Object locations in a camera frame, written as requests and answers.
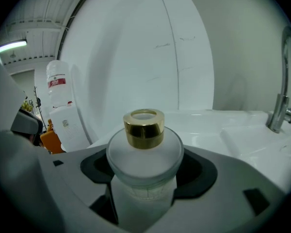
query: chrome faucet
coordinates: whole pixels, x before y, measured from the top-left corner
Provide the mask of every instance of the chrome faucet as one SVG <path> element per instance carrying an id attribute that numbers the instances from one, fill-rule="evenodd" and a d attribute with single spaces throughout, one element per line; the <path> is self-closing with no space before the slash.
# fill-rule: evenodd
<path id="1" fill-rule="evenodd" d="M 291 108 L 288 108 L 288 40 L 291 38 L 291 27 L 287 26 L 282 32 L 281 57 L 282 57 L 282 84 L 281 93 L 277 95 L 275 110 L 267 127 L 275 133 L 280 132 L 284 120 L 291 123 Z"/>

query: fluorescent light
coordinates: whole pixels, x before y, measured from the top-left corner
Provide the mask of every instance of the fluorescent light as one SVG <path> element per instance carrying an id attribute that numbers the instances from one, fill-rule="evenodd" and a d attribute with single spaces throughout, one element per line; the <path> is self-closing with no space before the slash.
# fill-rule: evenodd
<path id="1" fill-rule="evenodd" d="M 14 49 L 14 48 L 18 48 L 18 47 L 23 47 L 27 45 L 27 41 L 26 40 L 21 40 L 21 41 L 14 41 L 5 45 L 0 46 L 0 53 L 3 51 L 7 51 L 9 49 Z"/>

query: red label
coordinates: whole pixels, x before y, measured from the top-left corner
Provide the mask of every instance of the red label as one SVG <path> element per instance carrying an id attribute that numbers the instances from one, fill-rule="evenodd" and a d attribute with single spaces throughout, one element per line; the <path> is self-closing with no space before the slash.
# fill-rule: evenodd
<path id="1" fill-rule="evenodd" d="M 48 83 L 48 87 L 51 88 L 52 86 L 56 86 L 59 84 L 65 84 L 66 79 L 57 79 L 57 80 L 52 80 Z"/>

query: label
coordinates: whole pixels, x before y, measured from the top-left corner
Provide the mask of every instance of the label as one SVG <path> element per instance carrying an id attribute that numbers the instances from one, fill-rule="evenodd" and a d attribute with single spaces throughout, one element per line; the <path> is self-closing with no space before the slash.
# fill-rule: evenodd
<path id="1" fill-rule="evenodd" d="M 59 85 L 59 84 L 65 84 L 66 79 L 57 79 L 57 80 L 52 80 L 48 82 L 48 87 L 51 88 L 53 86 Z"/>
<path id="2" fill-rule="evenodd" d="M 64 121 L 63 121 L 63 126 L 64 126 L 64 127 L 68 127 L 68 126 L 69 126 L 69 123 L 68 123 L 67 120 L 64 120 Z"/>

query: white wall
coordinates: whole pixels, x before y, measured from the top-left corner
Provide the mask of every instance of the white wall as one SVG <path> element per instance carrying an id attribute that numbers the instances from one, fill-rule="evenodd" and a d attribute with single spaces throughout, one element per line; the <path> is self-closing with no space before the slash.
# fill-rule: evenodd
<path id="1" fill-rule="evenodd" d="M 35 102 L 34 95 L 34 70 L 25 71 L 12 75 L 12 78 L 21 90 L 27 95 L 27 100 Z"/>
<path id="2" fill-rule="evenodd" d="M 48 94 L 46 70 L 48 63 L 52 60 L 54 60 L 53 57 L 43 58 L 42 61 L 32 59 L 24 61 L 23 65 L 20 65 L 20 63 L 12 63 L 5 66 L 11 75 L 34 70 L 34 85 L 37 87 L 37 96 L 41 100 L 42 117 L 46 126 L 48 125 L 48 119 L 50 119 L 49 112 L 52 109 Z"/>
<path id="3" fill-rule="evenodd" d="M 212 108 L 205 27 L 191 0 L 174 2 L 87 0 L 76 15 L 60 59 L 93 142 L 135 109 Z"/>
<path id="4" fill-rule="evenodd" d="M 281 88 L 281 33 L 273 0 L 192 0 L 210 40 L 216 110 L 273 110 Z M 291 98 L 291 42 L 289 44 Z"/>

